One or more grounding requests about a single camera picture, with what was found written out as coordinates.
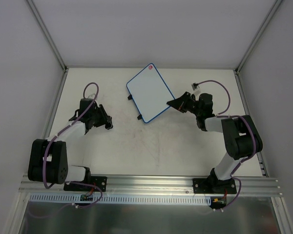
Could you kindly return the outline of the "black whiteboard eraser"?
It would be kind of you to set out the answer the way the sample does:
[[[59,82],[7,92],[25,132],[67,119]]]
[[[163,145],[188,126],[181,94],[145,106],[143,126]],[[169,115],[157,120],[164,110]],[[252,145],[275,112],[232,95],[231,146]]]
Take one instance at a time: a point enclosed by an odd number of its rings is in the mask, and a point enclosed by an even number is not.
[[[106,128],[107,130],[112,129],[112,128],[113,128],[113,124],[112,124],[112,122],[108,122],[107,124],[105,124],[105,128]]]

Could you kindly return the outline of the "blue framed whiteboard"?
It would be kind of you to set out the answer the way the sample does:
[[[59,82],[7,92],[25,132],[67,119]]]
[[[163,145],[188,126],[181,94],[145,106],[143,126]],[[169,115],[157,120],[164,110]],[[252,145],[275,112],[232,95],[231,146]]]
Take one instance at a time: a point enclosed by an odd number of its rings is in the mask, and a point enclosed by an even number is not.
[[[164,81],[153,63],[148,64],[138,74],[126,83],[129,95],[142,115],[142,121],[147,124],[153,121],[170,106],[167,102],[175,99],[172,91]]]

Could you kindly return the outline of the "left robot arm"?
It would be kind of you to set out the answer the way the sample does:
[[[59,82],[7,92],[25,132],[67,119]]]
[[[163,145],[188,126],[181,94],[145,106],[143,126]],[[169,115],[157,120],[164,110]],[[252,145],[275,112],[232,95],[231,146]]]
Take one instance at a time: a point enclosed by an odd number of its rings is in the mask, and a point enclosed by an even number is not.
[[[79,109],[62,130],[47,139],[36,139],[32,143],[27,176],[31,181],[45,184],[63,184],[75,181],[81,190],[92,186],[88,168],[68,163],[68,148],[86,135],[93,127],[113,128],[112,117],[102,104],[90,98],[80,100]]]

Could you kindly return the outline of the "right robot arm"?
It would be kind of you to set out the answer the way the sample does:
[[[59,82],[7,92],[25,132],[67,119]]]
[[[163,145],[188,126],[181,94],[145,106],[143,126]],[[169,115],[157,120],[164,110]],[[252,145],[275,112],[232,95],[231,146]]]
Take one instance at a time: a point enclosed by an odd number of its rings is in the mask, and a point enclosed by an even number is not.
[[[233,175],[241,164],[261,152],[263,143],[249,115],[216,116],[213,113],[212,95],[203,93],[198,99],[185,92],[177,99],[167,102],[168,106],[181,113],[195,115],[196,123],[204,132],[222,133],[226,153],[221,162],[212,168],[205,179],[194,178],[195,194],[236,194],[237,189]]]

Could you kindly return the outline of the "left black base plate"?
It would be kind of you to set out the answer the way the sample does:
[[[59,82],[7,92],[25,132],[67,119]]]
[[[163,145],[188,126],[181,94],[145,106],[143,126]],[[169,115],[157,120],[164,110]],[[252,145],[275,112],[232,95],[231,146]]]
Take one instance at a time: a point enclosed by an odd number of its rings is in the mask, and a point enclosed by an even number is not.
[[[106,191],[106,186],[107,186],[107,177],[106,176],[91,176],[90,178],[85,179],[81,181],[80,183],[92,184],[94,186],[97,186],[104,193]],[[64,187],[63,187],[64,191],[69,191],[69,192],[89,192],[91,189],[92,187],[80,185],[76,183],[64,184]]]

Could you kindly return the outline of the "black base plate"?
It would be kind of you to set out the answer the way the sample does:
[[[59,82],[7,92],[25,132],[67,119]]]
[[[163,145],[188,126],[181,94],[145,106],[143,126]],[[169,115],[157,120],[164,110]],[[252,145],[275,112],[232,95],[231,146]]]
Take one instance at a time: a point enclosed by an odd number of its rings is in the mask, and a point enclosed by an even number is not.
[[[85,179],[81,181],[80,183],[92,184],[94,186],[97,186],[104,193],[106,191],[106,186],[107,186],[107,177],[106,176],[91,176],[90,178]],[[89,192],[91,189],[92,187],[80,185],[76,183],[64,184],[64,187],[63,187],[64,191],[69,191],[69,192]]]
[[[194,178],[192,180],[195,194],[236,194],[234,179],[211,181],[208,178]]]

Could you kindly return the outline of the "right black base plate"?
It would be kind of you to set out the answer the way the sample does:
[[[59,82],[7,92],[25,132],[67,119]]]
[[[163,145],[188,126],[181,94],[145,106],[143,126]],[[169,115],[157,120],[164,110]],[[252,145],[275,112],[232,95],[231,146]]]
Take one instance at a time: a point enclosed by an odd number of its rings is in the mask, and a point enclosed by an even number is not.
[[[195,194],[236,194],[234,179],[211,181],[208,178],[194,178],[192,180]]]

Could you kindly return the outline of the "aluminium mounting rail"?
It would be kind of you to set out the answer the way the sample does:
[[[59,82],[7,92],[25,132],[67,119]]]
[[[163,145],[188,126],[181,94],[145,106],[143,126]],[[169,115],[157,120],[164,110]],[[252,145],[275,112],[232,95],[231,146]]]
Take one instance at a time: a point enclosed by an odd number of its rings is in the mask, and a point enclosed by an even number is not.
[[[278,179],[241,177],[241,196],[283,197]],[[190,176],[108,175],[105,194],[194,195]]]

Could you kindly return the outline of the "left aluminium frame post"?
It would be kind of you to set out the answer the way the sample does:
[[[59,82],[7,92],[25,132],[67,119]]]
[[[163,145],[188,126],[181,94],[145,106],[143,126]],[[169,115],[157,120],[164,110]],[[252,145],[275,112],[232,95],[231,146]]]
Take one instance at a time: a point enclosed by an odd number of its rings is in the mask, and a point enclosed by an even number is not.
[[[54,54],[60,68],[63,70],[63,71],[66,71],[67,70],[67,66],[62,58],[62,56],[60,55],[60,52],[56,46],[56,44],[54,43],[54,40],[52,39],[52,36],[49,32],[49,30],[47,29],[47,26],[36,6],[36,4],[34,3],[33,0],[25,0],[26,4],[28,5],[29,7],[29,10],[31,11],[31,13],[33,14],[33,17],[35,19],[35,21],[37,22],[44,38],[46,39],[52,53]]]

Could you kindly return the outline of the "aluminium frame post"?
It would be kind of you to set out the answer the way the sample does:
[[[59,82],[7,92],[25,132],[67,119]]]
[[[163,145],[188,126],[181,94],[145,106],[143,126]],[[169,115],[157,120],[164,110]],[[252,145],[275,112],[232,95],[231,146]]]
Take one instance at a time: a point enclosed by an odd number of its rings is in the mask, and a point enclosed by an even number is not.
[[[47,29],[47,26],[36,6],[36,4],[34,3],[33,0],[25,0],[26,4],[28,5],[29,7],[29,10],[31,11],[31,13],[33,14],[33,17],[35,19],[35,21],[37,22],[44,38],[46,39],[52,53],[54,54],[60,68],[63,70],[63,71],[66,71],[67,70],[67,66],[62,58],[62,56],[60,55],[60,52],[56,46],[56,44],[54,43],[54,40],[52,39],[52,36],[49,32],[49,30]]]
[[[248,58],[251,56],[253,50],[255,49],[256,45],[259,43],[261,37],[263,36],[265,30],[267,29],[268,25],[270,24],[271,20],[279,10],[280,6],[282,5],[283,0],[275,0],[270,7],[269,11],[267,12],[266,16],[264,17],[263,21],[261,22],[258,30],[256,31],[254,37],[252,38],[249,46],[247,47],[246,52],[244,53],[243,57],[241,58],[240,62],[238,63],[237,67],[235,68],[235,72],[238,74],[245,63],[247,62]]]

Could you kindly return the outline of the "right aluminium frame post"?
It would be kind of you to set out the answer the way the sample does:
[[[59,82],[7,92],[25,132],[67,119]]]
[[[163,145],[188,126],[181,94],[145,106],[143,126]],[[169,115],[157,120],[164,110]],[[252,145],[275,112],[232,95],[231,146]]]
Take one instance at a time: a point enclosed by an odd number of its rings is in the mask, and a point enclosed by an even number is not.
[[[247,62],[248,58],[251,56],[253,50],[255,49],[256,45],[259,43],[261,37],[263,36],[265,30],[267,29],[268,25],[270,24],[271,20],[279,10],[280,6],[282,5],[283,0],[275,0],[270,7],[269,11],[267,12],[266,16],[264,17],[263,21],[261,22],[258,30],[256,31],[254,37],[252,38],[249,46],[247,47],[246,52],[244,53],[243,57],[241,58],[240,62],[238,63],[237,67],[235,68],[235,72],[238,74],[245,63]]]

